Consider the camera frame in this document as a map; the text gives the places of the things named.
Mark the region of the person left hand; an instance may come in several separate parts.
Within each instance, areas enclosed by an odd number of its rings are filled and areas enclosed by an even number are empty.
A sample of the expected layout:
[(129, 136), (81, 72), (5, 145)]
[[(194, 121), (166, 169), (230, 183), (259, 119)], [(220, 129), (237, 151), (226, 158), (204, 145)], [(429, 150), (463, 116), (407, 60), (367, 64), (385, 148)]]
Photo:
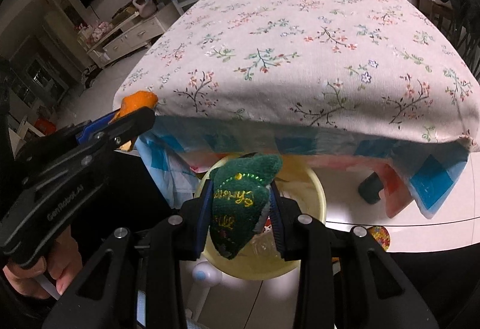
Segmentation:
[(47, 273), (55, 280), (55, 289), (62, 295), (72, 280), (82, 269), (81, 255), (77, 241), (72, 237), (71, 227), (67, 227), (56, 239), (47, 258), (40, 257), (30, 269), (22, 269), (9, 261), (3, 268), (8, 283), (20, 295), (47, 299), (50, 294), (36, 280), (36, 277)]

